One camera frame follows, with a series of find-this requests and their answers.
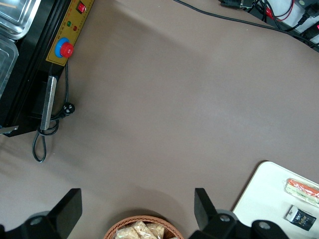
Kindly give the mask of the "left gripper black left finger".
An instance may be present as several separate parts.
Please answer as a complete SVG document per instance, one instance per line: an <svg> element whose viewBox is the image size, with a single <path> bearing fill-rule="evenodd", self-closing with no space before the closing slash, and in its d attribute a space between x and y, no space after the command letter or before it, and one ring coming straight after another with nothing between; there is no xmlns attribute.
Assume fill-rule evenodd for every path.
<svg viewBox="0 0 319 239"><path fill-rule="evenodd" d="M4 232L6 239L66 239L82 216L82 191L72 188L51 209L31 215L20 226Z"/></svg>

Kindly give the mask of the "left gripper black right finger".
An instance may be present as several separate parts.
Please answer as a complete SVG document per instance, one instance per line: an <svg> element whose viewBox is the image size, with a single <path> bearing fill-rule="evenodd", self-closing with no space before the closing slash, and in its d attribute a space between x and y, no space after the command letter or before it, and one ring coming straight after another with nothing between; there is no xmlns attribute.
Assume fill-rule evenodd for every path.
<svg viewBox="0 0 319 239"><path fill-rule="evenodd" d="M228 211L218 211L203 188L194 190L194 215L198 224L191 239L233 239L237 222Z"/></svg>

